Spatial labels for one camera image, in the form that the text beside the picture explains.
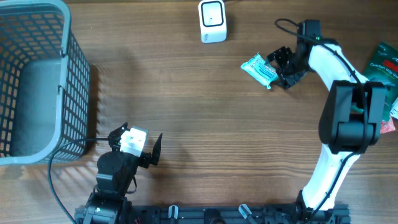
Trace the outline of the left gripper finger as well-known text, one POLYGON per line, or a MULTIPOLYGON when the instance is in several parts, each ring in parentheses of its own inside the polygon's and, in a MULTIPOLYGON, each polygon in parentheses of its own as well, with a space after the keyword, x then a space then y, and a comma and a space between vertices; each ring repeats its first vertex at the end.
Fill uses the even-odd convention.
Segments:
POLYGON ((128 130, 127 128, 128 123, 125 122, 122 126, 119 128, 111 131, 107 137, 108 144, 111 147, 111 149, 120 149, 121 148, 121 136, 125 131, 128 130))
POLYGON ((162 133, 159 135, 152 150, 152 157, 150 163, 154 166, 157 166, 159 163, 161 149, 162 149, 162 135, 163 135, 162 133))

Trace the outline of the teal white wipes packet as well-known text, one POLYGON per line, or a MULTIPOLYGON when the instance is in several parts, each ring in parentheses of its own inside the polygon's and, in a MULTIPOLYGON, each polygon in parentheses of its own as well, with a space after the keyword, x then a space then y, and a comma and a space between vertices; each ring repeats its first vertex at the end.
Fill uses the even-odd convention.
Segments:
POLYGON ((264 60, 259 53, 247 62, 244 62, 241 65, 241 69, 268 90, 271 89, 271 83, 278 79, 276 69, 268 60, 264 60))

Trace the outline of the green 3M gloves packet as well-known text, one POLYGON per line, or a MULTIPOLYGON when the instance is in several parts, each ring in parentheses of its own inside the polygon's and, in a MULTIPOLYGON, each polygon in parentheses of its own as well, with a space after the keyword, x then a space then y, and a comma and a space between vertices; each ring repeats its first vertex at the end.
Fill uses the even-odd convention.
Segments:
POLYGON ((362 75, 370 82, 381 82, 385 86, 386 99, 382 120, 389 121, 391 109, 397 99, 397 50, 385 42, 380 42, 362 75))

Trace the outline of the red small snack packet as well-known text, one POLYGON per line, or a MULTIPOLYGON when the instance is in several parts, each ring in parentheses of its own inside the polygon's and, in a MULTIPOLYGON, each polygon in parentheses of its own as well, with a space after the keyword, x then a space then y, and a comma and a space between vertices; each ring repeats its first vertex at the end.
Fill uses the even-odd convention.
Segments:
POLYGON ((381 130, 380 130, 381 134, 393 132, 395 130, 396 130, 396 127, 394 126, 394 121, 393 121, 392 117, 390 117, 390 119, 388 121, 382 120, 381 130))

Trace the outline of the white paper sachet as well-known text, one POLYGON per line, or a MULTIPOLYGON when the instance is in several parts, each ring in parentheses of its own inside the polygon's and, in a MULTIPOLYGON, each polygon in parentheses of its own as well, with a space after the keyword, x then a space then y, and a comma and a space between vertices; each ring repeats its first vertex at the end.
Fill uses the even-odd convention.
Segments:
POLYGON ((398 119, 398 98, 395 100, 395 102, 393 102, 392 107, 391 107, 391 111, 390 111, 390 115, 394 118, 394 119, 398 119))

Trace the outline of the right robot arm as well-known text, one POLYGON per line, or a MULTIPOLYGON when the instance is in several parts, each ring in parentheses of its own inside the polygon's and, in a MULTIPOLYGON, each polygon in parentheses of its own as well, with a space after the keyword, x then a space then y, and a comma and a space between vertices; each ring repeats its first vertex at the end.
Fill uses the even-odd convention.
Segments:
POLYGON ((318 124, 320 157, 306 186, 293 203, 265 205, 263 223, 351 223, 347 205, 335 197, 351 166, 377 143, 386 87, 360 74, 339 43, 321 35, 319 20, 294 24, 293 52, 282 47, 268 55, 277 64, 278 85, 288 89, 308 72, 315 72, 329 94, 318 124))

